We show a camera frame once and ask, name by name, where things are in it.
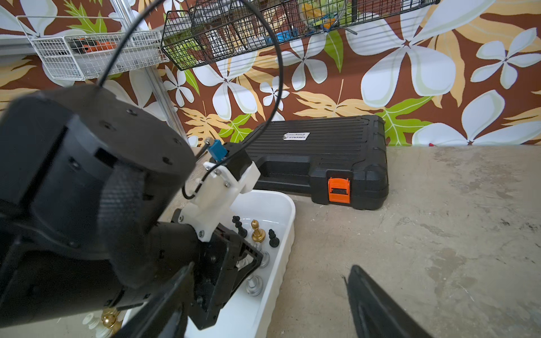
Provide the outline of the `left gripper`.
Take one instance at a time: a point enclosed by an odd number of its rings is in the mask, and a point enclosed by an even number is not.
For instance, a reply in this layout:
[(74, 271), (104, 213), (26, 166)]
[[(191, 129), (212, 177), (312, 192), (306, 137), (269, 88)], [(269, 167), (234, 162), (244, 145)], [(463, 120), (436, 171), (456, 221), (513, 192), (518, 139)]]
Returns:
[(254, 245), (233, 230), (219, 224), (209, 242), (196, 238), (194, 230), (181, 221), (175, 210), (171, 222), (180, 239), (173, 242), (170, 258), (180, 267), (194, 263), (194, 291), (189, 316), (199, 330), (214, 326), (218, 315), (263, 260)]

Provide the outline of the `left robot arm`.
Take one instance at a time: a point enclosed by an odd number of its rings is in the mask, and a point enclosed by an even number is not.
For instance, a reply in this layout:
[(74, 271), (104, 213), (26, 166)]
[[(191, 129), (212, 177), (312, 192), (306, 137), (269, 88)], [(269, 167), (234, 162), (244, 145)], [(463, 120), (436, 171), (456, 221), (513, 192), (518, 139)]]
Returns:
[(263, 261), (220, 220), (259, 174), (212, 170), (160, 221), (196, 163), (177, 132), (103, 87), (14, 99), (1, 117), (1, 326), (104, 308), (138, 308), (120, 337), (215, 325)]

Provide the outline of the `black chess pawn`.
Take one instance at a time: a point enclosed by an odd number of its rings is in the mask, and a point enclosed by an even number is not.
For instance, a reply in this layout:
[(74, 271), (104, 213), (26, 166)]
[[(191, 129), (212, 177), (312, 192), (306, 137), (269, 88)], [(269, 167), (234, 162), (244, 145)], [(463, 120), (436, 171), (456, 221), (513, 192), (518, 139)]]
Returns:
[(273, 229), (269, 230), (269, 245), (272, 248), (277, 248), (280, 245), (280, 240), (278, 239), (275, 231)]

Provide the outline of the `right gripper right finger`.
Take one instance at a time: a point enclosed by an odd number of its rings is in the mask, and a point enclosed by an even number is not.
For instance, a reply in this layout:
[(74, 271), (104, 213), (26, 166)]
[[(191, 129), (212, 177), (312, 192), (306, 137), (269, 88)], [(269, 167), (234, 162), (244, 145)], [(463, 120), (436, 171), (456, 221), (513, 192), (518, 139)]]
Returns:
[(431, 338), (360, 266), (344, 281), (358, 337)]

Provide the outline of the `white storage box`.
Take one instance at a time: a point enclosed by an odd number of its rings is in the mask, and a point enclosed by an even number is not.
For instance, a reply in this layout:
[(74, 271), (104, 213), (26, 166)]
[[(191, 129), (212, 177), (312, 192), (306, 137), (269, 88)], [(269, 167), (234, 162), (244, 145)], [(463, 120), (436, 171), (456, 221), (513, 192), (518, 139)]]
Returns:
[(294, 242), (296, 207), (286, 194), (252, 190), (239, 195), (230, 209), (231, 216), (238, 215), (245, 228), (249, 227), (251, 221), (257, 220), (260, 228), (273, 230), (280, 244), (272, 248), (266, 239), (262, 245), (263, 250), (269, 253), (270, 261), (265, 268), (255, 272), (263, 281), (261, 294), (256, 297), (249, 295), (247, 283), (242, 283), (221, 310), (213, 327), (198, 330), (192, 321), (188, 321), (186, 337), (267, 336)]

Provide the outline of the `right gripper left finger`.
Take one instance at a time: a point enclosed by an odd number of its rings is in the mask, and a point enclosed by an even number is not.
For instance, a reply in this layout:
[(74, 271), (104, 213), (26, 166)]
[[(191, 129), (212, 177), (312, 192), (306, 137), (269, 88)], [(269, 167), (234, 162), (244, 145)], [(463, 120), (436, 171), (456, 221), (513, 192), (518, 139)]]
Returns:
[(178, 271), (116, 337), (184, 337), (194, 298), (194, 263)]

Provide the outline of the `silver chess piece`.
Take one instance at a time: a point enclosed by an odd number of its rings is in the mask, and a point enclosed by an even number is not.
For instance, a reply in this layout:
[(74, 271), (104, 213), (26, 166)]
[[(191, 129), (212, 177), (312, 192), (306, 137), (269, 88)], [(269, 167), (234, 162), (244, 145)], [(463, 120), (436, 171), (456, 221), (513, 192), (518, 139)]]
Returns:
[(252, 297), (259, 296), (263, 291), (263, 279), (259, 275), (251, 274), (246, 283), (246, 291)]
[(270, 258), (269, 252), (267, 252), (267, 251), (263, 250), (263, 251), (261, 251), (261, 254), (263, 255), (263, 257), (262, 257), (261, 264), (260, 264), (259, 267), (261, 269), (263, 269), (263, 268), (266, 268), (269, 265), (271, 258)]

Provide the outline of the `black chess piece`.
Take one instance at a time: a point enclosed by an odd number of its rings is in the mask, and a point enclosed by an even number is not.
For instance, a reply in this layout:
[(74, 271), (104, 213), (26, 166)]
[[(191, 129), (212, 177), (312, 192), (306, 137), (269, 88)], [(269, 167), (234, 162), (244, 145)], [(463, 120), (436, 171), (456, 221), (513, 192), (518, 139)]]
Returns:
[(233, 222), (235, 228), (238, 231), (238, 235), (241, 236), (242, 238), (246, 238), (247, 237), (247, 230), (243, 228), (240, 217), (238, 215), (234, 215), (232, 217), (232, 222)]

